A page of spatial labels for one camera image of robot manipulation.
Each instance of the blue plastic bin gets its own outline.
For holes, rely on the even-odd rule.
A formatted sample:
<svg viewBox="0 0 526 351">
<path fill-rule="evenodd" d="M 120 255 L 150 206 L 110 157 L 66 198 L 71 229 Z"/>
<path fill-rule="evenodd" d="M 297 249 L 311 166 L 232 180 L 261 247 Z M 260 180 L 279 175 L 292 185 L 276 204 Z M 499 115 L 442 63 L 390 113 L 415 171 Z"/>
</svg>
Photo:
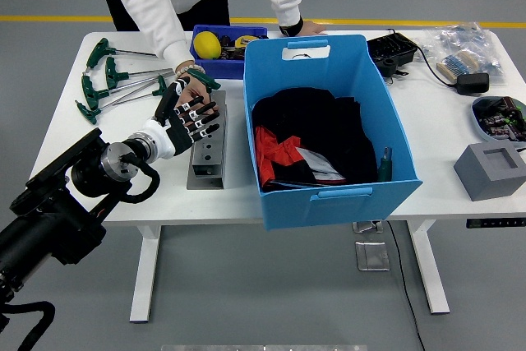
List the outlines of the blue plastic bin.
<svg viewBox="0 0 526 351">
<path fill-rule="evenodd" d="M 267 29 L 259 26 L 221 26 L 221 25 L 196 25 L 191 38 L 190 53 L 196 59 L 196 64 L 203 66 L 206 74 L 213 78 L 224 78 L 227 80 L 242 80 L 245 68 L 244 61 L 223 59 L 201 59 L 194 49 L 194 37 L 198 33 L 209 31 L 215 33 L 219 38 L 227 35 L 235 40 L 244 35 L 262 36 L 267 34 Z"/>
<path fill-rule="evenodd" d="M 287 59 L 284 53 L 329 50 L 328 56 Z M 421 184 L 417 177 L 404 129 L 380 73 L 369 57 L 361 35 L 327 35 L 310 38 L 258 40 L 245 53 L 244 95 L 251 160 L 257 177 L 254 128 L 255 104 L 276 92 L 294 87 L 330 90 L 334 97 L 351 96 L 361 105 L 362 125 L 380 164 L 385 147 L 393 149 L 393 177 L 336 187 L 305 187 L 263 192 L 265 228 L 294 228 L 382 220 Z"/>
</svg>

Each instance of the cable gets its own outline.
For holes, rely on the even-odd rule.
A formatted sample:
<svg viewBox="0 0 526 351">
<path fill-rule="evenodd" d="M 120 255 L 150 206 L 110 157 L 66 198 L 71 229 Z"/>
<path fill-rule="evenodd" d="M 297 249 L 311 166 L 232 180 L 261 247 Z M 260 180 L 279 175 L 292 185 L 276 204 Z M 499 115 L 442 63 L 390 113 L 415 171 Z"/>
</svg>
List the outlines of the cable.
<svg viewBox="0 0 526 351">
<path fill-rule="evenodd" d="M 42 318 L 25 337 L 18 351 L 29 351 L 49 328 L 55 317 L 55 306 L 50 302 L 36 302 L 21 305 L 4 304 L 0 312 L 5 314 L 24 314 L 27 312 L 42 312 Z"/>
<path fill-rule="evenodd" d="M 420 342 L 420 345 L 422 346 L 422 350 L 426 351 L 426 347 L 424 346 L 424 343 L 422 341 L 422 337 L 420 336 L 420 330 L 418 329 L 417 317 L 414 314 L 414 310 L 413 310 L 413 305 L 411 303 L 411 299 L 409 299 L 408 287 L 407 287 L 407 285 L 405 283 L 404 268 L 402 267 L 402 256 L 400 255 L 400 248 L 398 246 L 398 241 L 396 240 L 395 231 L 393 230 L 393 226 L 391 225 L 391 222 L 390 221 L 386 221 L 386 222 L 387 222 L 387 224 L 389 225 L 389 227 L 391 229 L 391 234 L 393 235 L 393 240 L 394 240 L 394 244 L 396 246 L 396 251 L 398 252 L 398 263 L 399 263 L 399 266 L 400 266 L 400 273 L 402 274 L 402 283 L 404 285 L 405 298 L 407 299 L 408 304 L 409 304 L 409 308 L 411 309 L 411 315 L 413 316 L 414 327 L 417 330 L 418 341 Z"/>
<path fill-rule="evenodd" d="M 144 173 L 146 176 L 151 178 L 150 185 L 146 188 L 145 191 L 138 195 L 125 195 L 121 197 L 121 201 L 125 203 L 137 204 L 150 199 L 152 195 L 157 191 L 161 183 L 161 178 L 159 173 L 157 173 L 153 168 L 151 168 L 144 160 L 137 158 L 135 154 L 126 154 L 121 157 L 121 161 L 125 164 L 133 164 Z"/>
<path fill-rule="evenodd" d="M 392 30 L 393 33 L 396 33 L 396 31 L 395 31 L 394 29 L 392 29 L 392 28 L 389 28 L 388 30 Z M 418 51 L 420 51 L 420 53 L 422 54 L 422 58 L 423 58 L 424 62 L 427 64 L 427 67 L 429 68 L 429 71 L 433 74 L 433 76 L 435 76 L 436 79 L 437 79 L 438 81 L 440 81 L 442 84 L 444 84 L 444 85 L 446 85 L 446 86 L 449 86 L 450 88 L 456 88 L 456 85 L 455 85 L 455 84 L 450 84 L 450 83 L 448 83 L 448 82 L 445 82 L 444 80 L 442 80 L 442 79 L 441 79 L 441 78 L 440 78 L 440 77 L 439 77 L 439 76 L 433 71 L 431 65 L 430 65 L 429 62 L 427 61 L 426 55 L 424 54 L 424 52 L 422 51 L 422 49 L 421 49 L 416 43 L 414 43 L 413 41 L 403 40 L 403 39 L 401 39 L 401 38 L 398 37 L 398 36 L 395 36 L 395 39 L 397 39 L 398 41 L 401 41 L 401 42 L 403 42 L 403 43 L 409 43 L 409 44 L 411 44 L 411 45 L 414 45 L 414 46 L 418 49 Z"/>
</svg>

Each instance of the robot finger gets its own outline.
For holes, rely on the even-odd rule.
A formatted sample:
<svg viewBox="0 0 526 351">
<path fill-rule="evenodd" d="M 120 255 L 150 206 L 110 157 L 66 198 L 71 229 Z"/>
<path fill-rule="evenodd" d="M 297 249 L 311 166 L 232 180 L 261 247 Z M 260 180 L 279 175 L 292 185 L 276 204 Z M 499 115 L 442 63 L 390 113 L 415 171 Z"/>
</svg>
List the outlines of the robot finger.
<svg viewBox="0 0 526 351">
<path fill-rule="evenodd" d="M 194 123 L 191 123 L 190 125 L 187 126 L 188 134 L 193 133 L 196 130 L 202 128 L 207 123 L 215 120 L 218 116 L 219 116 L 219 112 L 216 111 L 212 113 L 211 115 L 208 115 L 199 121 L 195 121 Z"/>
<path fill-rule="evenodd" d="M 208 110 L 211 110 L 216 105 L 215 102 L 210 102 L 208 104 L 205 104 L 203 107 L 197 110 L 193 110 L 188 114 L 182 115 L 181 122 L 183 124 L 187 124 L 188 122 L 195 121 L 201 114 L 205 113 Z"/>
<path fill-rule="evenodd" d="M 205 137 L 207 137 L 209 134 L 217 131 L 219 129 L 219 124 L 215 123 L 214 125 L 211 125 L 207 127 L 205 130 L 194 133 L 193 135 L 190 135 L 191 140 L 195 143 L 196 141 L 199 141 Z"/>
<path fill-rule="evenodd" d="M 190 110 L 196 104 L 202 103 L 205 98 L 203 96 L 197 96 L 194 99 L 190 100 L 187 103 L 183 103 L 180 106 L 177 106 L 174 110 L 177 115 L 181 115 L 186 111 Z"/>
</svg>

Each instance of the white table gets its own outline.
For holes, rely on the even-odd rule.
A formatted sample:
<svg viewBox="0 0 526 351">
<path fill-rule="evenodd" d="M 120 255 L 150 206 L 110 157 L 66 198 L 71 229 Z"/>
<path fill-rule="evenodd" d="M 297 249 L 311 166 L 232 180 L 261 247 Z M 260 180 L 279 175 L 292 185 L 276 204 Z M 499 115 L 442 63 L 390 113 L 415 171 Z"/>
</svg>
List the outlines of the white table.
<svg viewBox="0 0 526 351">
<path fill-rule="evenodd" d="M 366 39 L 372 39 L 388 32 L 377 30 L 330 33 L 360 34 Z M 400 33 L 415 40 L 422 35 L 419 30 Z M 506 85 L 492 86 L 488 95 L 509 95 L 526 103 L 526 84 L 501 42 L 494 34 L 491 36 L 505 71 Z M 140 33 L 91 33 L 84 38 L 32 176 L 94 128 L 78 112 L 75 99 L 84 102 L 81 74 L 91 50 L 102 37 L 106 37 L 110 46 L 117 49 L 151 52 Z M 169 67 L 163 60 L 147 57 L 116 56 L 116 62 L 118 72 Z M 467 145 L 481 141 L 469 120 L 469 109 L 474 97 L 458 95 L 451 88 L 443 86 L 423 62 L 412 62 L 404 70 L 410 74 L 395 80 L 389 91 L 404 125 L 417 175 L 423 180 L 423 184 L 388 219 L 406 220 L 408 223 L 431 312 L 449 312 L 427 230 L 439 219 L 524 217 L 526 187 L 521 187 L 513 196 L 472 202 L 453 165 Z M 91 79 L 96 90 L 106 87 L 104 60 L 91 72 Z M 218 82 L 227 93 L 228 106 L 224 189 L 186 189 L 190 159 L 187 151 L 177 158 L 158 160 L 152 165 L 161 176 L 161 185 L 149 200 L 139 205 L 122 203 L 105 220 L 105 225 L 136 226 L 143 236 L 130 321 L 148 321 L 162 225 L 261 222 L 260 200 L 247 144 L 242 81 Z M 103 99 L 101 104 L 104 105 L 111 99 L 111 96 Z M 103 111 L 98 116 L 97 124 L 103 131 L 102 138 L 106 142 L 123 141 L 133 132 L 139 131 L 143 122 L 153 115 L 158 102 L 158 99 L 149 98 Z M 130 193 L 138 193 L 147 187 L 149 179 L 139 175 L 132 182 Z M 68 187 L 87 210 L 99 201 L 82 196 L 72 183 Z"/>
</svg>

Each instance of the black robotic arm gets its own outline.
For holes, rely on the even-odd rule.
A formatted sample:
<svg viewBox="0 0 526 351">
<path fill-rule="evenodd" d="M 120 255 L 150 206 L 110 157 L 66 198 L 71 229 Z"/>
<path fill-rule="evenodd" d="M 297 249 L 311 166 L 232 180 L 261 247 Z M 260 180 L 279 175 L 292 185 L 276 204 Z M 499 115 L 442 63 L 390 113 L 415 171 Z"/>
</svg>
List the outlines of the black robotic arm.
<svg viewBox="0 0 526 351">
<path fill-rule="evenodd" d="M 0 233 L 0 332 L 9 322 L 4 314 L 44 313 L 20 350 L 32 349 L 54 316 L 51 303 L 8 304 L 31 274 L 50 256 L 64 265 L 78 263 L 100 245 L 106 234 L 102 223 L 119 202 L 140 203 L 155 193 L 160 177 L 149 164 L 181 154 L 219 128 L 217 124 L 206 126 L 219 116 L 217 112 L 205 114 L 214 102 L 192 111 L 192 105 L 203 100 L 197 97 L 174 108 L 178 92 L 188 83 L 189 78 L 183 77 L 171 84 L 154 117 L 125 141 L 109 144 L 101 139 L 98 128 L 89 132 L 27 182 L 24 192 L 12 202 L 10 209 L 17 218 Z M 67 189 L 69 168 L 80 193 L 105 195 L 90 211 Z M 150 185 L 139 195 L 128 195 L 130 180 L 139 171 L 150 177 Z"/>
</svg>

